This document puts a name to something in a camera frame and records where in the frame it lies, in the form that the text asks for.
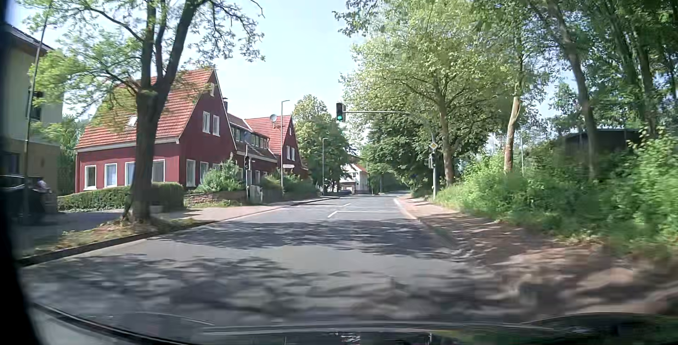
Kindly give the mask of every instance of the traffic light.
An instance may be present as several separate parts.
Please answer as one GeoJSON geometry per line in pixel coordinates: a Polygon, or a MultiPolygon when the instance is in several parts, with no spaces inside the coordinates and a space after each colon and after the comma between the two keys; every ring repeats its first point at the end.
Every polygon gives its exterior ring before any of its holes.
{"type": "Polygon", "coordinates": [[[344,121],[346,114],[344,113],[344,104],[337,103],[337,121],[344,121]]]}

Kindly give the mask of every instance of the street lamp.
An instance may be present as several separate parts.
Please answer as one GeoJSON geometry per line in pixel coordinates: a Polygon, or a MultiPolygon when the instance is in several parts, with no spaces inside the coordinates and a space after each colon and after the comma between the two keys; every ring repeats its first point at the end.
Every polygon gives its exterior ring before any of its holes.
{"type": "Polygon", "coordinates": [[[283,116],[283,103],[289,100],[283,100],[280,102],[280,192],[285,193],[283,178],[285,178],[285,169],[283,168],[283,122],[285,118],[283,116]]]}
{"type": "Polygon", "coordinates": [[[327,137],[323,138],[323,195],[325,195],[325,140],[329,140],[327,137]]]}
{"type": "Polygon", "coordinates": [[[22,193],[22,208],[24,211],[24,217],[29,217],[29,140],[30,140],[30,110],[33,106],[33,95],[35,95],[35,80],[38,76],[38,65],[40,64],[40,53],[43,50],[43,41],[45,40],[45,31],[47,30],[47,21],[49,19],[49,12],[52,11],[52,4],[54,0],[49,0],[49,5],[47,5],[47,11],[45,11],[45,22],[43,23],[42,34],[40,35],[40,42],[38,43],[38,49],[35,53],[35,61],[33,62],[33,75],[32,81],[30,82],[29,88],[29,98],[26,100],[26,119],[28,122],[26,124],[26,140],[24,141],[24,163],[22,173],[24,176],[24,190],[22,193]]]}

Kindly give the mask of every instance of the asphalt road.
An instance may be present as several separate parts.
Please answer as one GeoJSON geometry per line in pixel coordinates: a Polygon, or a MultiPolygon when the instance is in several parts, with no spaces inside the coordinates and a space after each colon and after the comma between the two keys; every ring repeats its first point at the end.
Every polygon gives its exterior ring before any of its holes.
{"type": "Polygon", "coordinates": [[[404,216],[349,196],[22,270],[36,302],[137,332],[310,321],[515,322],[501,280],[404,216]]]}

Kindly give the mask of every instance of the beige building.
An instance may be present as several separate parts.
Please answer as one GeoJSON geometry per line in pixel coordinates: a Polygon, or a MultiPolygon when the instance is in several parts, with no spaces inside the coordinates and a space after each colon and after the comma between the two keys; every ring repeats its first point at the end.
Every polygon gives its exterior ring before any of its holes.
{"type": "MultiPolygon", "coordinates": [[[[39,41],[11,25],[4,25],[3,34],[7,34],[10,44],[3,47],[5,68],[3,69],[2,94],[2,174],[23,174],[24,169],[24,142],[28,129],[29,119],[26,117],[26,107],[29,98],[30,65],[35,60],[39,41]]],[[[45,55],[52,48],[43,45],[41,55],[45,55]]],[[[51,124],[61,122],[63,105],[43,104],[32,107],[30,119],[33,122],[51,124]]],[[[57,190],[57,161],[59,157],[58,143],[50,143],[39,137],[29,140],[29,176],[44,177],[45,182],[57,190]]]]}
{"type": "Polygon", "coordinates": [[[346,164],[342,167],[346,175],[341,178],[341,190],[350,190],[354,194],[369,193],[368,170],[358,164],[346,164]]]}

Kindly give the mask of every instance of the building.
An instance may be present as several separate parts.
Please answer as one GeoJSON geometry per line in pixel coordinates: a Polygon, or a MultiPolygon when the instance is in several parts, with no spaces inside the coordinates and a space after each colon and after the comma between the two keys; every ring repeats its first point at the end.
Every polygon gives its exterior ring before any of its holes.
{"type": "MultiPolygon", "coordinates": [[[[236,156],[227,105],[214,69],[179,74],[158,122],[154,182],[178,182],[192,188],[210,168],[236,156]]],[[[132,181],[136,115],[124,109],[101,109],[95,120],[109,123],[88,125],[76,147],[76,192],[132,181]]]]}
{"type": "Polygon", "coordinates": [[[280,150],[283,150],[283,168],[288,173],[296,174],[301,178],[309,176],[309,169],[302,164],[301,156],[299,155],[299,146],[296,140],[296,133],[294,131],[294,122],[291,115],[279,116],[275,123],[270,121],[270,118],[247,118],[245,123],[259,135],[268,137],[268,149],[273,152],[278,158],[278,165],[280,164],[280,150]],[[281,144],[280,128],[282,125],[283,138],[281,144]]]}
{"type": "MultiPolygon", "coordinates": [[[[35,61],[35,54],[40,49],[40,55],[52,50],[42,45],[40,41],[25,34],[11,25],[4,25],[3,34],[7,34],[9,44],[3,47],[2,55],[7,61],[3,69],[2,95],[2,173],[23,174],[24,169],[24,142],[28,131],[29,119],[26,117],[31,76],[30,66],[35,61]]],[[[35,90],[34,97],[41,96],[40,90],[35,90]]],[[[31,107],[30,120],[43,125],[60,123],[63,105],[61,103],[43,104],[31,107]]],[[[58,190],[58,158],[59,144],[31,135],[29,140],[28,175],[43,177],[53,189],[58,190]]]]}
{"type": "MultiPolygon", "coordinates": [[[[626,150],[629,142],[640,143],[641,136],[638,129],[597,129],[598,150],[601,153],[626,150]]],[[[562,137],[565,153],[577,156],[586,153],[589,148],[589,135],[586,132],[570,133],[562,137]]]]}
{"type": "Polygon", "coordinates": [[[275,172],[278,168],[278,158],[268,149],[270,138],[262,133],[255,132],[247,122],[240,117],[227,114],[231,125],[231,135],[235,140],[235,162],[240,168],[244,167],[245,155],[251,159],[251,184],[258,185],[261,177],[275,172]]]}
{"type": "Polygon", "coordinates": [[[354,194],[369,194],[367,169],[358,164],[346,164],[343,169],[346,176],[339,181],[341,190],[350,190],[354,194]]]}

